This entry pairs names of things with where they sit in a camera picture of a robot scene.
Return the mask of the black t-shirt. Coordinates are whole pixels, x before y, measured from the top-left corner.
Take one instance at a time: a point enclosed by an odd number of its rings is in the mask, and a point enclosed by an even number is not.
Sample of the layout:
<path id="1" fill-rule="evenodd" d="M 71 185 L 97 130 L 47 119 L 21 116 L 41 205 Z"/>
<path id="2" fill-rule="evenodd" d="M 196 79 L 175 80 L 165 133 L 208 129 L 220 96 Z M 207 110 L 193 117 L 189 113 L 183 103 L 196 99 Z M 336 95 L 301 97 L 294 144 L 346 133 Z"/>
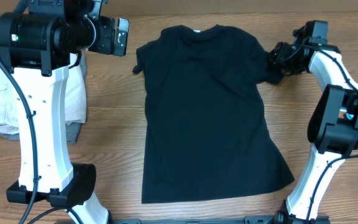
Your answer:
<path id="1" fill-rule="evenodd" d="M 283 76 L 253 35 L 169 27 L 136 57 L 146 90 L 143 203 L 267 194 L 293 182 L 257 88 Z"/>

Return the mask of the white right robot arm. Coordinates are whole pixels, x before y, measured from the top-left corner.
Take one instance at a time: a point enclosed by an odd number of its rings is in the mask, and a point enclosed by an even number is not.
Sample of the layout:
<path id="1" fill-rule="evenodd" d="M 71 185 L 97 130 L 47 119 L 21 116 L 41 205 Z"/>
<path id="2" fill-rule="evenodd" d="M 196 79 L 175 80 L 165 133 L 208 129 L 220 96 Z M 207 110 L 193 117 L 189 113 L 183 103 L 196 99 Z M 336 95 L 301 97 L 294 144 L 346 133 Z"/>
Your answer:
<path id="1" fill-rule="evenodd" d="M 329 223 L 318 208 L 338 168 L 358 149 L 358 84 L 342 62 L 339 49 L 322 43 L 279 42 L 272 63 L 290 74 L 313 74 L 323 91 L 310 118 L 310 152 L 293 192 L 270 223 Z"/>

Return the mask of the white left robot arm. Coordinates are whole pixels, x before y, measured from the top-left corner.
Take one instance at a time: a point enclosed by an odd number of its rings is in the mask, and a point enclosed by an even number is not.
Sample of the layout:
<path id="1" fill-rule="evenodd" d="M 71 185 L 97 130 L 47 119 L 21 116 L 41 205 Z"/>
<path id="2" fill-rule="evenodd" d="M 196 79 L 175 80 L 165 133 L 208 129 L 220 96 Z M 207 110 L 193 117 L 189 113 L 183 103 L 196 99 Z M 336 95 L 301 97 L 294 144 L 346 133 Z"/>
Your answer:
<path id="1" fill-rule="evenodd" d="M 0 68 L 15 90 L 21 170 L 7 200 L 32 208 L 46 200 L 75 223 L 112 223 L 99 202 L 93 164 L 68 154 L 65 90 L 71 54 L 124 56 L 129 21 L 101 15 L 99 0 L 21 1 L 0 16 Z"/>

